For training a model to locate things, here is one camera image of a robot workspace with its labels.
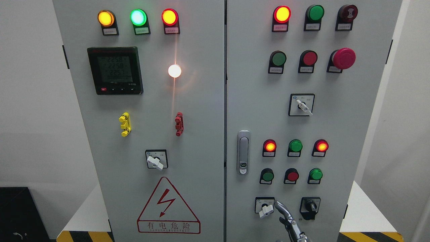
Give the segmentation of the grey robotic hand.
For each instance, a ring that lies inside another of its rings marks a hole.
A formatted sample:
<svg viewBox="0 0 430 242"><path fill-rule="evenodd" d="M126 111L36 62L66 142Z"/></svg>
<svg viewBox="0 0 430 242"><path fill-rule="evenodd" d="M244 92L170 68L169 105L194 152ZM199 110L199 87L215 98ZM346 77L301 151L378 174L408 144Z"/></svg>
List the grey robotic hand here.
<svg viewBox="0 0 430 242"><path fill-rule="evenodd" d="M275 208L284 216L283 218L280 216L279 221L285 226L285 229L289 235L289 239L291 242L311 242L311 238L308 237L305 232L299 227L297 221L292 217L290 211L286 208L286 206L275 200L274 202Z"/></svg>

